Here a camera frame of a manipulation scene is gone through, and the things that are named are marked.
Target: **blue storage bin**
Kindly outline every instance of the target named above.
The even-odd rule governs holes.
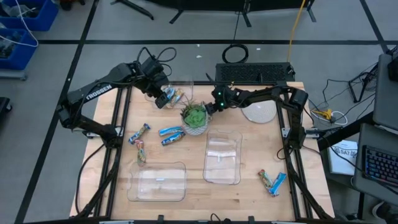
[[[24,2],[29,2],[41,6],[39,15],[35,18],[24,18],[26,26],[30,30],[48,31],[57,16],[58,8],[51,0],[18,0],[19,5]],[[3,3],[8,6],[16,6],[15,0],[3,0]],[[24,24],[20,18],[17,17],[0,17],[0,22],[7,28],[25,29]]]
[[[27,30],[24,29],[0,29],[0,35],[3,37],[12,36],[14,32],[21,35],[20,43],[35,45],[36,41],[30,36]],[[14,50],[8,58],[0,58],[0,68],[23,70],[32,58],[36,47],[30,47],[20,44],[15,44]]]

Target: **computer keyboard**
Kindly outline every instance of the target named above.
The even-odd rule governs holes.
[[[363,158],[365,177],[398,187],[398,154],[364,146]]]
[[[290,71],[290,63],[226,63],[217,64],[216,79],[234,82],[276,82],[295,81]]]

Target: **wooden tabletop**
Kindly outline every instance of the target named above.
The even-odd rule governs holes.
[[[288,83],[296,88],[303,88],[303,83]],[[255,90],[264,86],[237,86],[241,89]],[[211,91],[213,86],[194,86],[193,98],[196,101],[213,101]],[[98,100],[94,120],[99,123],[110,123],[116,91],[111,91]],[[144,123],[151,130],[142,137],[146,151],[147,162],[182,162],[187,168],[187,189],[185,198],[180,202],[131,202],[127,199],[127,182],[131,167],[137,160],[137,148],[128,143],[131,137]],[[247,220],[254,215],[258,221],[294,220],[289,180],[280,187],[278,197],[271,197],[265,190],[257,173],[264,169],[272,179],[279,172],[287,173],[285,161],[276,158],[277,151],[282,148],[281,135],[277,115],[266,124],[256,124],[248,121],[240,109],[228,109],[215,113],[209,129],[235,130],[242,136],[241,145],[241,181],[238,185],[212,184],[203,179],[203,168],[206,151],[206,133],[200,136],[185,136],[182,140],[163,147],[158,130],[181,125],[179,109],[157,109],[152,102],[147,101],[138,89],[133,89],[126,132],[119,166],[118,181],[113,202],[111,218],[155,220],[158,215],[164,215],[166,220],[209,220],[212,213],[221,219]],[[312,127],[311,119],[304,114],[303,126]],[[88,141],[85,158],[102,144],[100,139]],[[317,142],[306,139],[304,145],[318,150]],[[103,166],[103,149],[86,165],[80,182],[80,209],[90,200],[98,188]],[[309,191],[325,211],[333,216],[328,186],[323,172],[320,156],[312,151],[302,149],[302,163]],[[302,196],[298,190],[301,216],[305,217]],[[104,214],[108,192],[104,194],[101,214]],[[76,214],[72,206],[71,215]]]

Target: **white pot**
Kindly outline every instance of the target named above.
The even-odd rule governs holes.
[[[185,123],[184,118],[181,116],[181,122],[182,122],[181,127],[184,130],[184,132],[186,134],[189,134],[189,135],[192,135],[192,136],[198,136],[198,135],[203,134],[206,131],[208,123],[209,123],[209,120],[210,120],[209,114],[207,112],[205,112],[205,113],[206,113],[206,123],[205,123],[204,126],[199,127],[199,128],[191,128],[191,127],[189,127]]]

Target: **white plate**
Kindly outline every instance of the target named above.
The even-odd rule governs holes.
[[[248,120],[264,124],[275,118],[276,104],[272,100],[253,103],[247,108],[242,108],[242,113]]]

